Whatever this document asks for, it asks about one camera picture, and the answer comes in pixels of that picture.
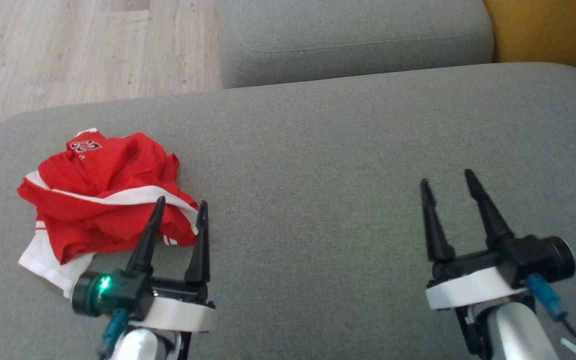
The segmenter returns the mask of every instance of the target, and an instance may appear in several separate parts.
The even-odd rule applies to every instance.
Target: mustard yellow upholstery
[[[484,0],[496,62],[576,67],[576,0]]]

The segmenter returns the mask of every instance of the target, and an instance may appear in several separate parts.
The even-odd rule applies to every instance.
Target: blue connector
[[[115,309],[112,313],[112,318],[106,326],[103,335],[101,336],[101,346],[99,346],[99,360],[110,359],[115,351],[115,345],[117,340],[121,337],[126,326],[128,326],[128,320],[130,319],[130,314],[126,309]]]
[[[553,321],[560,322],[566,318],[568,311],[562,299],[543,276],[538,273],[530,274],[526,277],[525,284],[530,293],[546,308]]]

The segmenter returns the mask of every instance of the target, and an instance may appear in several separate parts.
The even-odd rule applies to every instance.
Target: gray cushion
[[[222,0],[226,88],[490,62],[482,0]]]
[[[34,234],[21,178],[78,131],[144,132],[210,206],[219,320],[192,359],[470,358],[455,315],[425,299],[419,182],[458,253],[484,248],[464,168],[518,235],[576,255],[576,69],[485,64],[58,107],[0,126],[0,359],[94,358],[105,319],[77,316],[16,264]],[[190,249],[160,244],[155,273]],[[128,253],[92,267],[121,267]],[[576,324],[576,276],[556,285]],[[563,332],[539,308],[555,348]],[[575,355],[562,352],[562,359]]]

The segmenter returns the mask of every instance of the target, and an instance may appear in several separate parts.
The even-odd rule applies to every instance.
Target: wooden floor
[[[0,0],[0,123],[59,105],[219,89],[215,3]]]

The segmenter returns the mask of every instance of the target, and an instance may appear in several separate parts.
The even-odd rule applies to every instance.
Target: red fabric
[[[83,132],[68,141],[66,151],[39,165],[38,173],[49,189],[26,177],[17,192],[35,205],[37,221],[45,222],[55,257],[66,264],[84,253],[134,248],[158,198],[144,200],[143,187],[162,188],[197,210],[197,203],[176,185],[178,168],[174,154],[166,155],[162,146],[141,132],[108,139],[100,132]],[[141,203],[107,205],[55,190],[96,199],[122,192],[117,196],[128,203],[133,201],[133,194],[141,194]],[[192,246],[192,225],[179,207],[169,202],[160,234],[179,246]]]

